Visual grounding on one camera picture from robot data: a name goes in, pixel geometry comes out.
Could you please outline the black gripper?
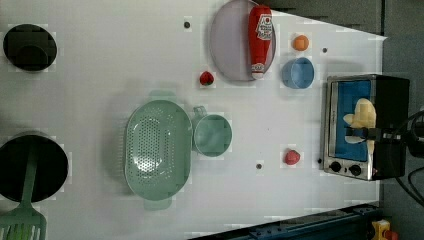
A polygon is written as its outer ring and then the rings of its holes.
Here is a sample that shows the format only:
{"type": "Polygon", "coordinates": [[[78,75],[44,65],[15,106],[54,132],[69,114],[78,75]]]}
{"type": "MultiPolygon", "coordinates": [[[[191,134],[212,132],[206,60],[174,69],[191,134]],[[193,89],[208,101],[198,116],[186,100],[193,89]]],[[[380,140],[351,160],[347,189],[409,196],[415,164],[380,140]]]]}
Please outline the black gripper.
{"type": "MultiPolygon", "coordinates": [[[[367,134],[368,140],[374,140],[377,142],[384,141],[401,141],[402,135],[392,131],[391,129],[380,129],[380,128],[346,128],[346,134],[367,134]]],[[[345,136],[345,141],[349,144],[359,144],[367,141],[365,138],[359,136],[345,136]]]]}

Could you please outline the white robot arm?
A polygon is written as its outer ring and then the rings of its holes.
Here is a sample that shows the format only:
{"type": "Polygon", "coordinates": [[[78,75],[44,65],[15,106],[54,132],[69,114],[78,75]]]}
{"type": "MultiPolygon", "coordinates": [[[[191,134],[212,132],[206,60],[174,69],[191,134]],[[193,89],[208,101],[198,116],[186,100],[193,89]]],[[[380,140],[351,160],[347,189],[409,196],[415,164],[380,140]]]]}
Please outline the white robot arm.
{"type": "Polygon", "coordinates": [[[345,138],[354,143],[366,141],[369,153],[374,151],[376,143],[387,143],[390,146],[405,144],[413,156],[423,157],[423,111],[409,116],[394,128],[377,128],[374,110],[368,110],[359,117],[348,114],[344,121],[349,123],[345,138]]]}

